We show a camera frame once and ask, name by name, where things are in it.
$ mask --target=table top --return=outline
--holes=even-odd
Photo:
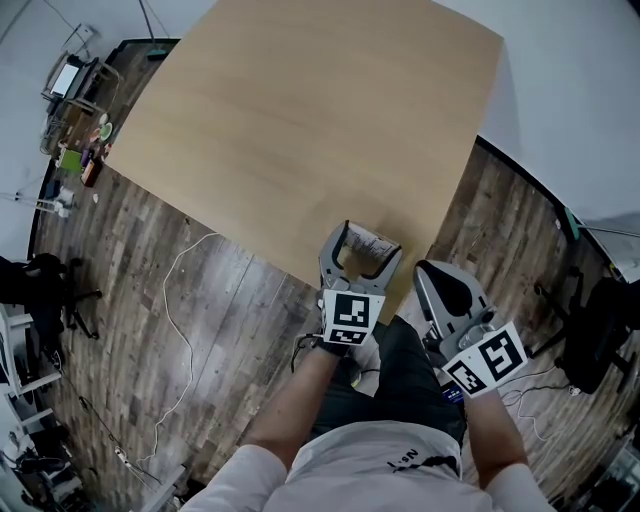
[[[220,0],[107,163],[315,287],[344,220],[400,243],[388,321],[464,171],[501,41],[424,0]]]

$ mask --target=white wall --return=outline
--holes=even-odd
[[[215,0],[149,0],[171,37],[182,37]],[[37,196],[48,157],[39,132],[48,103],[40,97],[46,77],[71,29],[42,0],[0,0],[0,36],[27,4],[0,43],[0,192]],[[107,56],[123,39],[148,37],[137,0],[50,0],[76,26],[95,28],[92,56]],[[156,37],[166,37],[149,13]],[[0,200],[0,255],[26,256],[33,211]]]
[[[640,18],[626,0],[437,0],[505,39],[480,131],[589,224],[640,232]],[[640,240],[594,233],[627,278]]]

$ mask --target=person's right arm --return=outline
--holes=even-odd
[[[497,390],[476,398],[465,396],[464,402],[471,454],[482,489],[503,469],[514,464],[528,465],[522,436]]]

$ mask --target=black pants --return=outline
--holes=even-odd
[[[415,329],[396,316],[388,327],[379,324],[374,336],[380,345],[381,360],[375,397],[353,389],[346,365],[339,364],[311,430],[311,439],[350,423],[394,420],[441,430],[462,444],[467,428],[464,412],[442,396]]]

